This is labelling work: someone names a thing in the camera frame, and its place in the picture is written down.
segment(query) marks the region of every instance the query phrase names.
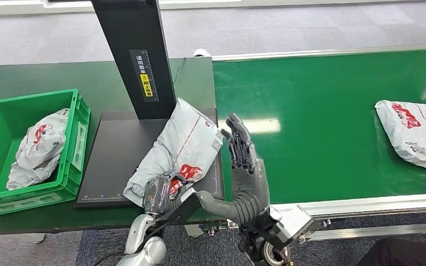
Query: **white plastic package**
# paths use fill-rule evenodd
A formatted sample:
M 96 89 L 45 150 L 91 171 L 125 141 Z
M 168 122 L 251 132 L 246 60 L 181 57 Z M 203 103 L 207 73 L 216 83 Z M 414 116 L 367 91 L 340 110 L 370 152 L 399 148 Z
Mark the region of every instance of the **white plastic package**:
M 396 153 L 426 168 L 426 104 L 382 100 L 375 108 Z
M 143 206 L 146 184 L 154 177 L 175 170 L 187 180 L 197 182 L 205 175 L 222 146 L 222 134 L 213 121 L 181 98 L 153 147 L 123 190 L 123 196 Z M 173 180 L 173 198 L 182 186 Z
M 16 153 L 6 188 L 28 187 L 46 180 L 58 166 L 69 109 L 61 109 L 30 127 Z

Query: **black cable wire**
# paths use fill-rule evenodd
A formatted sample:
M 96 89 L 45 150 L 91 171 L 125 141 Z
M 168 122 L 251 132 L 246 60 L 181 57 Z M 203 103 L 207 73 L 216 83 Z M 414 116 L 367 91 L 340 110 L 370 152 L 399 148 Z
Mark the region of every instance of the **black cable wire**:
M 175 79 L 173 84 L 177 81 L 177 75 L 179 74 L 180 69 L 184 66 L 185 60 L 187 60 L 187 57 L 184 57 L 184 60 L 182 60 L 182 63 L 180 63 L 179 68 L 177 68 L 177 72 L 175 73 Z
M 273 251 L 275 253 L 277 253 L 282 258 L 282 261 L 283 261 L 282 265 L 286 265 L 286 266 L 291 265 L 291 260 L 288 258 L 287 255 L 285 255 L 284 251 L 278 250 L 278 249 L 275 249 L 275 248 L 273 249 Z
M 159 232 L 159 231 L 161 231 L 164 227 L 166 227 L 168 224 L 170 224 L 171 222 L 174 222 L 174 221 L 168 221 L 167 223 L 165 223 L 165 224 L 163 224 L 162 226 L 160 226 L 160 227 L 158 227 L 158 228 L 156 228 L 156 229 L 154 229 L 154 231 L 152 231 L 150 234 L 148 234 L 148 236 L 146 236 L 144 239 L 143 239 L 143 241 L 141 242 L 141 244 L 140 244 L 140 246 L 138 247 L 138 249 L 135 251 L 135 253 L 138 253 L 138 252 L 140 252 L 142 249 L 143 249 L 143 247 L 144 247 L 144 245 L 146 244 L 146 242 L 151 238 L 151 237 L 153 237 L 157 232 Z
M 97 260 L 97 262 L 94 264 L 94 266 L 99 265 L 101 262 L 103 262 L 104 260 L 108 259 L 109 257 L 112 257 L 112 256 L 125 256 L 125 255 L 126 254 L 122 253 L 122 252 L 114 252 L 114 253 L 107 254 L 107 255 L 103 256 L 100 260 Z

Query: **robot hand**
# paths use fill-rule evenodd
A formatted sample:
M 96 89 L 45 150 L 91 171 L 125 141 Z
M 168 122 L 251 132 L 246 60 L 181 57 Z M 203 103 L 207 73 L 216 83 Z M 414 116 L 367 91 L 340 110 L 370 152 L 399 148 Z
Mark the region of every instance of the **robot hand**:
M 226 119 L 231 133 L 221 130 L 226 137 L 232 166 L 232 202 L 214 199 L 207 191 L 197 196 L 206 211 L 239 224 L 251 222 L 264 213 L 270 204 L 267 175 L 263 160 L 258 157 L 249 131 L 234 113 Z

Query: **black mat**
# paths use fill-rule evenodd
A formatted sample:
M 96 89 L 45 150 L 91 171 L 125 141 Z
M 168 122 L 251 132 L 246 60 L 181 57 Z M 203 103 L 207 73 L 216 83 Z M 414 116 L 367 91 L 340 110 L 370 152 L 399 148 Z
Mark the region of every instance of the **black mat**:
M 216 110 L 202 113 L 217 121 Z M 75 208 L 131 206 L 123 189 L 139 163 L 152 148 L 167 119 L 138 120 L 134 112 L 103 113 Z M 194 185 L 224 198 L 220 155 L 206 176 Z

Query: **person's leg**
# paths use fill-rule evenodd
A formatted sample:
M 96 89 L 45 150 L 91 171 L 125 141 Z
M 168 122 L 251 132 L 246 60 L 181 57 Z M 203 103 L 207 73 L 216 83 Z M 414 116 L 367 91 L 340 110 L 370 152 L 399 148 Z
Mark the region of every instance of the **person's leg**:
M 426 266 L 426 243 L 396 238 L 377 241 L 357 266 Z

